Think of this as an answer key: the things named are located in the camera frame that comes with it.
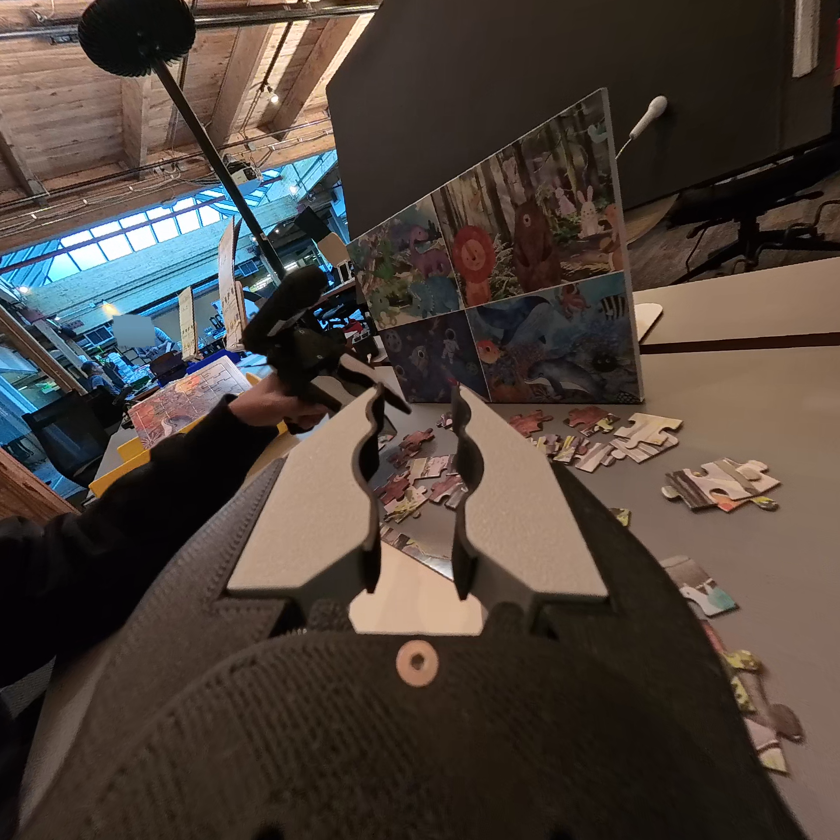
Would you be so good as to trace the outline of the tall wooden display stand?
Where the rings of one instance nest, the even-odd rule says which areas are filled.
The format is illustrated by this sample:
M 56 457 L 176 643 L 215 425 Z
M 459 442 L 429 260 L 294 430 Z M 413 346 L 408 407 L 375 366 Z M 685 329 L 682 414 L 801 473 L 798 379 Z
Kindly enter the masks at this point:
M 239 221 L 230 218 L 217 247 L 217 282 L 225 348 L 236 353 L 245 351 L 243 336 L 247 323 L 243 289 L 235 278 L 239 226 Z

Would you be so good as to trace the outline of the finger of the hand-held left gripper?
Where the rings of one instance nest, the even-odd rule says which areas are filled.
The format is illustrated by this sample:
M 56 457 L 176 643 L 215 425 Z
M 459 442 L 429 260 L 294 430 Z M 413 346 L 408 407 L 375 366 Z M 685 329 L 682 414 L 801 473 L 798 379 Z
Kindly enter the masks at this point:
M 340 384 L 352 396 L 361 396 L 371 388 L 377 389 L 389 406 L 405 415 L 412 412 L 412 408 L 395 389 L 384 382 L 376 369 L 355 355 L 342 354 L 340 356 Z
M 370 378 L 366 375 L 350 379 L 322 375 L 313 381 L 313 392 L 318 398 L 316 403 L 331 413 L 352 403 L 369 387 Z

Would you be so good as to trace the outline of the lion jigsaw puzzle board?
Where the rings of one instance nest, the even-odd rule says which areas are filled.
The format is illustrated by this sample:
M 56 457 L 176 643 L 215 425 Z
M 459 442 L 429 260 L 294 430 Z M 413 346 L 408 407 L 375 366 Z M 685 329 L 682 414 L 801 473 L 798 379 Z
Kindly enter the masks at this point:
M 360 634 L 477 636 L 486 611 L 476 598 L 461 601 L 451 563 L 419 547 L 404 533 L 381 526 L 381 573 L 373 593 L 350 604 Z

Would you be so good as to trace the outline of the yellow plastic bin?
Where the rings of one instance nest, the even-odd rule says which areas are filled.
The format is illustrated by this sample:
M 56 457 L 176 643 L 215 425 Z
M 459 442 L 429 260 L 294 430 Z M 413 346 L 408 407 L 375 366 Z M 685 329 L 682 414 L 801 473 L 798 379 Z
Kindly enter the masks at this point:
M 245 377 L 248 383 L 252 386 L 258 383 L 261 379 L 261 377 L 257 376 L 251 369 L 245 369 Z M 203 417 L 198 417 L 183 426 L 183 428 L 179 429 L 177 433 L 174 434 L 187 434 L 202 420 Z M 286 423 L 280 423 L 278 425 L 278 434 L 280 436 L 290 434 L 289 427 Z M 119 463 L 114 466 L 113 469 L 109 469 L 108 471 L 105 471 L 104 467 L 100 465 L 96 478 L 90 484 L 89 499 L 87 501 L 90 501 L 92 498 L 100 498 L 105 490 L 108 489 L 116 480 L 130 473 L 134 469 L 145 465 L 150 459 L 150 450 L 144 448 L 139 436 L 126 440 L 124 443 L 117 446 L 114 451 L 119 457 Z

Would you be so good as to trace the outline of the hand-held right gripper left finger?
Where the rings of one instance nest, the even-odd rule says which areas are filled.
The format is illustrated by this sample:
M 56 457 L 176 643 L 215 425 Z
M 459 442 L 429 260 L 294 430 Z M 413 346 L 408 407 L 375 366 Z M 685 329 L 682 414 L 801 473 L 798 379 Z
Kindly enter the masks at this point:
M 300 442 L 274 486 L 227 582 L 232 596 L 354 599 L 381 573 L 378 502 L 384 400 L 369 389 Z

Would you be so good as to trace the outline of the person's left forearm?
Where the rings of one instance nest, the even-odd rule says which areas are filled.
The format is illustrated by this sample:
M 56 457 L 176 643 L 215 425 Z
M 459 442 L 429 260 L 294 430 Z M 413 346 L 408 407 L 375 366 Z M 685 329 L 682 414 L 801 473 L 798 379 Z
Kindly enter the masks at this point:
M 170 558 L 227 504 L 277 436 L 225 396 L 187 434 L 115 481 L 82 513 L 1 527 L 1 681 L 71 657 L 123 625 Z

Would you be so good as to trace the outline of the person's left hand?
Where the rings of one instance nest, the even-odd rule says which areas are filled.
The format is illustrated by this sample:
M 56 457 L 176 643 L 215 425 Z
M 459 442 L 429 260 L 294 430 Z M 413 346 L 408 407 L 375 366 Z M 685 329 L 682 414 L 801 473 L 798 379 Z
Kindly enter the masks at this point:
M 270 373 L 228 405 L 229 410 L 244 424 L 252 427 L 277 427 L 285 424 L 307 432 L 328 414 L 328 409 L 287 393 L 277 373 Z

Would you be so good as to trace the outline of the black partition panel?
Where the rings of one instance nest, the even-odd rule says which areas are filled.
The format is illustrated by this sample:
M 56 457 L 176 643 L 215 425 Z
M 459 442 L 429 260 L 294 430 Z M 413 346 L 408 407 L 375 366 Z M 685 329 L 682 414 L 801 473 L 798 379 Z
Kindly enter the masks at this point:
M 327 87 L 358 237 L 605 88 L 625 207 L 798 151 L 832 127 L 838 2 L 791 77 L 794 2 L 382 2 Z

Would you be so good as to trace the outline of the silver metal bar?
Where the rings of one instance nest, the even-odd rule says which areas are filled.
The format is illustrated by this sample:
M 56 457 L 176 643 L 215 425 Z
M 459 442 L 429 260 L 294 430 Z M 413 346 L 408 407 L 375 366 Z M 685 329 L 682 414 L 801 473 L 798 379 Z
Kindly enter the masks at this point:
M 791 77 L 800 79 L 818 66 L 821 1 L 794 1 Z

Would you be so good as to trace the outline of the colourful animal puzzle box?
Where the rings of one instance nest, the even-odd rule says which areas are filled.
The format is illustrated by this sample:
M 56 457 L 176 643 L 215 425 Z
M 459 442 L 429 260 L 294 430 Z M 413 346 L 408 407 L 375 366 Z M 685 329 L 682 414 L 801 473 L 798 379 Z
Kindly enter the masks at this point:
M 407 402 L 641 405 L 624 234 L 602 87 L 348 250 Z

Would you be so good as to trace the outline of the black pole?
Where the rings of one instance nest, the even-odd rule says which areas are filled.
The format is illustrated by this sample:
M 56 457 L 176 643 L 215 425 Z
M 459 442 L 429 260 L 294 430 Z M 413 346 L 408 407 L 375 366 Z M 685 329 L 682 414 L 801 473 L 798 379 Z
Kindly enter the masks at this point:
M 80 16 L 77 33 L 81 47 L 99 68 L 122 78 L 154 73 L 191 131 L 276 278 L 286 271 L 260 226 L 252 208 L 228 171 L 201 121 L 174 79 L 169 65 L 193 47 L 196 21 L 181 1 L 94 1 Z

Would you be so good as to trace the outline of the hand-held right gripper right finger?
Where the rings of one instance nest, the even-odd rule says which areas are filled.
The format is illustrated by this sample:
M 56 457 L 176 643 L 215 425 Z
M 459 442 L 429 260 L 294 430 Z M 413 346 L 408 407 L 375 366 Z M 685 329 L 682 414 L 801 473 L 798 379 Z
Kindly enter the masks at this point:
M 452 566 L 460 600 L 604 603 L 606 584 L 547 458 L 469 388 L 452 391 L 456 509 Z

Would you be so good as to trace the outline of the pile of puzzle pieces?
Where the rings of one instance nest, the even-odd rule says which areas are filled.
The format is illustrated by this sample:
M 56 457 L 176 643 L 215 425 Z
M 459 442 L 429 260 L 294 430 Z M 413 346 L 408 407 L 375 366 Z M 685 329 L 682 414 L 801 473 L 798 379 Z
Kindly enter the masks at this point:
M 551 463 L 572 466 L 592 473 L 599 466 L 612 466 L 626 458 L 640 464 L 677 445 L 677 436 L 667 434 L 663 444 L 642 443 L 634 449 L 624 438 L 597 440 L 595 433 L 611 431 L 616 417 L 588 406 L 570 412 L 568 423 L 584 435 L 544 433 L 541 425 L 550 420 L 542 410 L 516 415 L 509 425 L 523 435 Z M 436 551 L 407 533 L 403 523 L 417 519 L 426 505 L 438 510 L 454 511 L 466 495 L 466 484 L 455 467 L 454 426 L 451 412 L 444 413 L 436 427 L 409 434 L 392 434 L 390 427 L 379 436 L 379 448 L 385 452 L 394 472 L 375 489 L 384 513 L 381 539 L 415 561 L 453 579 L 451 533 L 442 521 L 432 521 L 435 539 L 447 540 L 445 550 Z M 685 555 L 661 561 L 668 577 L 680 593 L 700 611 L 700 620 L 728 674 L 738 708 L 747 724 L 752 745 L 761 764 L 777 774 L 788 774 L 780 738 L 800 742 L 802 725 L 789 707 L 769 703 L 763 688 L 763 663 L 750 651 L 728 649 L 709 619 L 739 609 L 729 593 L 723 590 L 699 564 Z

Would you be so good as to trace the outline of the wooden beam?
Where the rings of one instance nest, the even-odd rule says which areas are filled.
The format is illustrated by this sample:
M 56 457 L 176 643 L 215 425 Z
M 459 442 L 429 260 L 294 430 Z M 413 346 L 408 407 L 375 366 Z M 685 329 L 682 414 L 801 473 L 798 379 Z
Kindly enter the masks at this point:
M 21 518 L 44 526 L 51 520 L 76 515 L 68 501 L 47 487 L 15 457 L 1 450 L 1 519 Z

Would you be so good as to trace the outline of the joined grey puzzle pieces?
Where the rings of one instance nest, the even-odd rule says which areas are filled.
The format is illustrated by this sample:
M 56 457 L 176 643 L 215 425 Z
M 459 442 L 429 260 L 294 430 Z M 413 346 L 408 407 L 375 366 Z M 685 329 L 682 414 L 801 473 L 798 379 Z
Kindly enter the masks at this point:
M 746 505 L 776 512 L 780 505 L 770 492 L 781 481 L 773 478 L 769 470 L 767 464 L 756 459 L 739 463 L 720 458 L 698 469 L 667 473 L 660 492 L 668 501 L 679 501 L 691 512 L 716 508 L 730 513 Z

